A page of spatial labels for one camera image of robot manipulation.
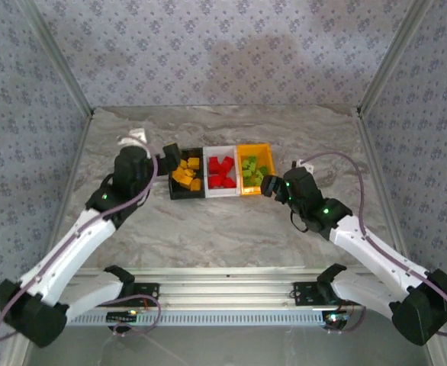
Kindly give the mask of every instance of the wall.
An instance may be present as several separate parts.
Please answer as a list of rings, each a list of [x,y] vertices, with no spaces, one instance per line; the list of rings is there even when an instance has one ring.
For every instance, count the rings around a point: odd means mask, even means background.
[[[412,259],[447,272],[447,1],[435,2],[369,128]]]
[[[44,253],[84,123],[16,3],[0,1],[0,280]]]
[[[358,105],[410,0],[38,0],[89,103]]]

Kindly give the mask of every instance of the orange bin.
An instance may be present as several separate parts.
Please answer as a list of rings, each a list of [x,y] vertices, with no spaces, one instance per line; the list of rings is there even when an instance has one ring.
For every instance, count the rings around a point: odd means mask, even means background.
[[[272,161],[271,145],[269,145],[268,143],[257,143],[254,145],[237,145],[237,158],[239,160],[240,170],[240,193],[243,196],[251,194],[261,194],[261,187],[259,185],[244,187],[242,164],[244,160],[249,160],[250,156],[255,156],[257,158],[256,170],[265,166],[268,169],[269,175],[276,175],[275,165]]]

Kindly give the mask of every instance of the patterned wallpaper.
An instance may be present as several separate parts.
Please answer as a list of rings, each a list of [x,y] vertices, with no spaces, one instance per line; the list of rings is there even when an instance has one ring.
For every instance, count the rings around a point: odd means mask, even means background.
[[[410,0],[38,0],[92,107],[358,105]]]
[[[0,1],[0,280],[44,254],[84,123],[16,3]]]
[[[447,1],[435,2],[367,116],[415,261],[447,272]]]

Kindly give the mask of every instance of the marble surface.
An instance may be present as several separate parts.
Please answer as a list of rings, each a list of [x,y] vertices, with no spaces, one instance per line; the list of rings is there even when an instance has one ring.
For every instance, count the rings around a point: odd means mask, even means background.
[[[280,175],[292,160],[329,149],[343,151],[358,162],[364,174],[368,227],[390,242],[356,132],[356,118],[351,108],[342,106],[98,108],[59,234],[71,227],[91,193],[113,169],[120,149],[117,137],[144,127],[149,142],[159,151],[169,142],[180,147],[271,143]],[[326,156],[316,159],[314,168],[324,195],[340,199],[357,212],[359,184],[352,166],[340,157]],[[321,236],[298,232],[286,206],[261,196],[171,201],[167,177],[161,177],[145,206],[84,266],[324,267],[335,262],[357,264]]]

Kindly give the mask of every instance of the gray marble table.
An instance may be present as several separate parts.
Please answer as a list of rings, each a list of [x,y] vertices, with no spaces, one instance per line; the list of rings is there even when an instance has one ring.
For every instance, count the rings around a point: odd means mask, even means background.
[[[368,227],[390,242],[356,118],[351,108],[319,106],[98,108],[59,234],[71,227],[113,169],[120,149],[117,137],[144,127],[157,149],[169,142],[180,147],[270,143],[280,175],[294,159],[328,149],[343,151],[364,174]],[[314,168],[323,193],[357,212],[359,184],[352,166],[327,156],[314,161]],[[93,253],[85,267],[324,267],[334,262],[357,264],[317,234],[298,232],[287,207],[260,196],[171,201],[165,177],[157,181],[146,205]]]

